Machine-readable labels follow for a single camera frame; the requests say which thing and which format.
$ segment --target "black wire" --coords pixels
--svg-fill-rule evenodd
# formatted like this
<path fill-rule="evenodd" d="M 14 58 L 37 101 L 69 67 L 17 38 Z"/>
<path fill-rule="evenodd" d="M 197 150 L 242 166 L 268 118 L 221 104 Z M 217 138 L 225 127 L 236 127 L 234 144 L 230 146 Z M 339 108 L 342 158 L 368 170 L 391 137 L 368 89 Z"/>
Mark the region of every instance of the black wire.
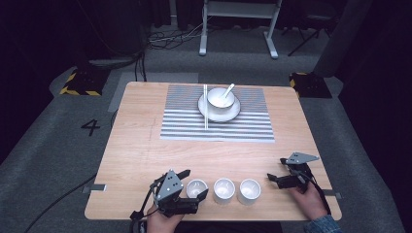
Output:
<path fill-rule="evenodd" d="M 148 79 L 146 78 L 146 70 L 145 70 L 145 53 L 142 52 L 142 69 L 143 69 L 143 81 L 147 82 Z"/>
<path fill-rule="evenodd" d="M 151 212 L 151 213 L 149 213 L 149 214 L 147 214 L 147 215 L 145 215 L 145 216 L 143 216 L 143 217 L 151 216 L 152 214 L 156 213 L 157 211 L 158 211 L 158 209 L 155 209 L 153 212 Z M 132 221 L 131 221 L 131 223 L 130 223 L 130 225 L 129 225 L 129 232 L 130 232 L 130 233 L 133 233 L 133 232 L 134 232 L 134 230 L 133 230 L 134 225 L 136 224 L 136 222 L 139 222 L 139 221 L 140 221 L 140 220 L 132 219 Z"/>
<path fill-rule="evenodd" d="M 100 40 L 101 43 L 103 43 L 103 45 L 112 53 L 117 54 L 117 55 L 121 55 L 121 56 L 128 56 L 130 57 L 130 60 L 128 61 L 123 61 L 123 62 L 115 62 L 112 64 L 104 64 L 104 65 L 96 65 L 96 64 L 92 64 L 94 67 L 98 68 L 98 69 L 103 69 L 103 70 L 115 70 L 115 69 L 119 69 L 119 68 L 123 68 L 125 66 L 128 66 L 130 64 L 133 64 L 135 61 L 137 61 L 140 58 L 141 53 L 143 52 L 143 50 L 145 48 L 143 48 L 142 50 L 138 50 L 135 53 L 132 54 L 126 54 L 126 53 L 122 53 L 116 50 L 113 50 L 104 40 L 103 38 L 100 36 L 99 32 L 97 31 L 96 27 L 94 26 L 93 22 L 91 21 L 91 18 L 88 16 L 85 8 L 82 6 L 82 4 L 80 3 L 79 0 L 76 0 L 76 2 L 78 3 L 80 9 L 82 10 L 82 13 L 85 15 L 85 17 L 87 18 L 88 23 L 90 24 L 91 28 L 93 29 L 95 35 L 97 36 L 97 38 Z"/>
<path fill-rule="evenodd" d="M 327 211 L 328 215 L 331 215 L 331 210 L 330 210 L 330 206 L 329 203 L 326 200 L 325 197 L 325 193 L 324 191 L 321 189 L 321 187 L 318 185 L 318 183 L 316 182 L 315 176 L 313 176 L 313 180 L 310 179 L 308 176 L 306 176 L 306 174 L 299 172 L 299 175 L 302 175 L 303 177 L 305 177 L 306 179 L 309 180 L 309 182 L 311 182 L 313 184 L 314 187 L 316 187 L 316 189 L 319 192 L 319 195 L 321 196 L 322 202 L 324 203 L 325 209 Z"/>
<path fill-rule="evenodd" d="M 85 180 L 84 182 L 82 182 L 81 184 L 75 186 L 74 188 L 72 188 L 71 190 L 69 190 L 68 192 L 66 192 L 64 195 L 60 196 L 59 198 L 57 198 L 57 200 L 55 200 L 53 203 L 51 203 L 47 208 L 45 208 L 39 215 L 37 215 L 37 217 L 30 223 L 30 225 L 26 228 L 26 230 L 24 231 L 24 233 L 27 233 L 30 228 L 40 219 L 40 217 L 42 217 L 49 209 L 51 209 L 55 204 L 57 204 L 59 201 L 61 201 L 63 198 L 65 198 L 66 196 L 68 196 L 69 194 L 71 194 L 72 192 L 76 191 L 79 187 L 85 185 L 86 183 L 90 182 L 91 180 L 93 180 L 96 177 L 97 174 L 94 174 L 93 176 L 91 176 L 90 178 L 88 178 L 87 180 Z"/>
<path fill-rule="evenodd" d="M 137 63 L 138 62 L 139 62 L 139 60 L 136 60 L 136 63 L 134 64 L 134 79 L 135 79 L 136 82 L 137 82 Z"/>
<path fill-rule="evenodd" d="M 112 128 L 113 128 L 113 123 L 114 123 L 113 120 L 114 120 L 115 116 L 117 115 L 118 110 L 119 109 L 115 110 L 115 112 L 112 114 L 112 119 L 110 120 L 110 125 L 111 125 Z"/>
<path fill-rule="evenodd" d="M 140 64 L 141 62 L 139 62 L 139 71 L 140 71 L 140 75 L 143 77 L 143 72 L 142 72 L 142 65 Z"/>
<path fill-rule="evenodd" d="M 167 37 L 159 37 L 157 35 L 158 33 L 161 33 L 161 35 L 164 35 L 164 33 L 163 32 L 155 32 L 151 36 L 149 36 L 148 49 L 152 49 L 152 50 L 172 50 L 172 49 L 182 45 L 184 42 L 188 42 L 188 41 L 192 40 L 194 37 L 198 36 L 198 34 L 201 30 L 195 30 L 196 28 L 191 29 L 191 31 L 180 31 L 181 33 L 178 34 L 178 35 L 174 35 L 177 32 L 177 30 L 174 30 Z"/>

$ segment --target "white stand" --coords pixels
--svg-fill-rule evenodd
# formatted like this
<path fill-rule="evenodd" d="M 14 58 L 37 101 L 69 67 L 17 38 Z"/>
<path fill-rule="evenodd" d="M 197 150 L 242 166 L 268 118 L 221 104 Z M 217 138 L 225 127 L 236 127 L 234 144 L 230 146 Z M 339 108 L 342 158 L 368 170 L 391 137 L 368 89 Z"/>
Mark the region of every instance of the white stand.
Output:
<path fill-rule="evenodd" d="M 204 0 L 203 8 L 203 28 L 200 39 L 199 55 L 206 55 L 207 47 L 207 17 L 258 17 L 272 18 L 270 21 L 269 31 L 263 32 L 270 56 L 277 59 L 278 52 L 273 44 L 272 35 L 275 28 L 276 20 L 281 9 L 282 0 L 277 0 L 276 4 L 260 3 L 236 3 L 236 2 L 214 2 Z"/>

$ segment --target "human hand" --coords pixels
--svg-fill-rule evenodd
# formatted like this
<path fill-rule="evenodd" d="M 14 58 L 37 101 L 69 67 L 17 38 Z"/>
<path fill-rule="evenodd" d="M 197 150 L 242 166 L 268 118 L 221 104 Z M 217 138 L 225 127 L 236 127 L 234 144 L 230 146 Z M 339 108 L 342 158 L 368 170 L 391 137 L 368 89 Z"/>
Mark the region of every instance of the human hand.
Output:
<path fill-rule="evenodd" d="M 308 184 L 308 189 L 303 194 L 298 187 L 288 188 L 288 191 L 309 219 L 314 220 L 327 215 L 321 195 L 312 183 Z"/>
<path fill-rule="evenodd" d="M 156 209 L 157 207 L 153 204 L 148 210 L 148 233 L 173 233 L 184 215 L 167 217 Z"/>

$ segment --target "number 4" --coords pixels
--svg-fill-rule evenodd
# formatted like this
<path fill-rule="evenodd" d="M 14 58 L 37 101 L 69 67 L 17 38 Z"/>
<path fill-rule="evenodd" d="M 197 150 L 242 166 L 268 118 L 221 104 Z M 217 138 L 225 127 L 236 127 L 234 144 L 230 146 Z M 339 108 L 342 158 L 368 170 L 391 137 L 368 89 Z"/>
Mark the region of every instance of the number 4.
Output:
<path fill-rule="evenodd" d="M 96 124 L 97 124 L 97 120 L 93 119 L 87 122 L 86 124 L 82 125 L 82 128 L 90 129 L 90 132 L 88 133 L 88 137 L 90 137 L 93 134 L 94 129 L 100 128 L 100 126 L 96 126 Z"/>

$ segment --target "gray carpet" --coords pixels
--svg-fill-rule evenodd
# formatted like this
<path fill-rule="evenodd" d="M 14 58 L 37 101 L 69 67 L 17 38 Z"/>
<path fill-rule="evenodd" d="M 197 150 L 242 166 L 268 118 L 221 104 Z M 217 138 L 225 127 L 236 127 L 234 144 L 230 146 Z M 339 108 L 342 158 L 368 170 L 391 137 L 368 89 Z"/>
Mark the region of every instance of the gray carpet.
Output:
<path fill-rule="evenodd" d="M 206 56 L 198 55 L 199 38 L 172 50 L 148 50 L 148 81 L 155 80 L 151 74 L 179 73 L 195 74 L 199 83 L 286 86 L 289 73 L 312 71 L 327 42 L 327 36 L 321 34 L 287 57 L 300 43 L 300 36 L 297 31 L 281 36 L 276 30 L 275 46 L 280 57 L 273 60 L 263 40 L 263 29 L 215 31 L 209 36 Z M 51 83 L 54 99 L 0 167 L 2 233 L 23 232 L 50 203 L 98 170 L 117 105 L 113 101 L 119 100 L 116 92 L 121 77 L 134 72 L 134 66 L 113 70 L 102 96 L 59 95 L 73 69 L 62 71 Z M 343 195 L 339 224 L 345 232 L 404 232 L 390 191 L 370 163 L 337 99 L 342 83 L 336 78 L 326 79 L 326 83 L 333 98 L 300 102 L 330 181 Z M 81 126 L 92 119 L 100 128 L 88 136 L 89 130 Z M 46 212 L 30 232 L 128 232 L 127 220 L 86 219 L 86 202 L 87 194 L 76 190 Z M 302 232 L 302 224 L 282 222 L 283 231 Z"/>

